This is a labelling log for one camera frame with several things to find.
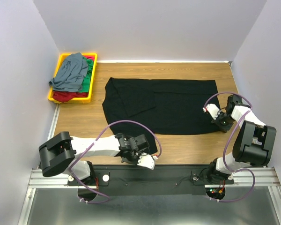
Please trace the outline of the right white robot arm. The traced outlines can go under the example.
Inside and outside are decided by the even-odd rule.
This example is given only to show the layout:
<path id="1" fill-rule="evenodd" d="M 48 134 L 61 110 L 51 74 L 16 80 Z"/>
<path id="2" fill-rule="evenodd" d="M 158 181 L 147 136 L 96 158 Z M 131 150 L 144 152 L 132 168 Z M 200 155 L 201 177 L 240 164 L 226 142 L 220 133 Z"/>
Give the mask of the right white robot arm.
<path id="1" fill-rule="evenodd" d="M 227 105 L 222 110 L 210 103 L 209 98 L 203 112 L 212 117 L 214 123 L 222 132 L 233 132 L 239 128 L 239 133 L 233 145 L 232 152 L 227 154 L 231 137 L 224 147 L 222 157 L 216 158 L 206 171 L 210 183 L 219 183 L 231 179 L 232 174 L 250 166 L 268 165 L 276 138 L 276 128 L 266 125 L 252 111 L 252 104 L 243 96 L 229 93 Z"/>

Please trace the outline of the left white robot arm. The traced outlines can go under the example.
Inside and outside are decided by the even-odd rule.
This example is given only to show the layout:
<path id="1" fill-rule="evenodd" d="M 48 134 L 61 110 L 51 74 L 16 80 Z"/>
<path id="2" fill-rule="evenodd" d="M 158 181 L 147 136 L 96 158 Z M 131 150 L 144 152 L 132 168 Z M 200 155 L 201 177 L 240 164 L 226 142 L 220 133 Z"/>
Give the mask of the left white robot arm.
<path id="1" fill-rule="evenodd" d="M 122 133 L 95 138 L 71 136 L 61 132 L 39 147 L 40 164 L 44 177 L 67 174 L 89 185 L 95 179 L 95 171 L 83 157 L 120 157 L 122 162 L 153 170 L 156 156 L 149 154 L 145 135 L 132 137 Z"/>

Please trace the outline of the black t shirt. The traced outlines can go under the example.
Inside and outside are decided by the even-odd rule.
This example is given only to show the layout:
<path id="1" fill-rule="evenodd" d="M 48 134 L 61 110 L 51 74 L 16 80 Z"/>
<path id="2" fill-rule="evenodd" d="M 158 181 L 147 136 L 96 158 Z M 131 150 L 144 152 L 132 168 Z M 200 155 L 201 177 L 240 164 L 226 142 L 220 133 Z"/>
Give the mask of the black t shirt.
<path id="1" fill-rule="evenodd" d="M 103 110 L 114 134 L 145 135 L 149 153 L 157 152 L 149 130 L 162 135 L 200 135 L 219 131 L 204 103 L 218 92 L 214 80 L 110 78 Z"/>

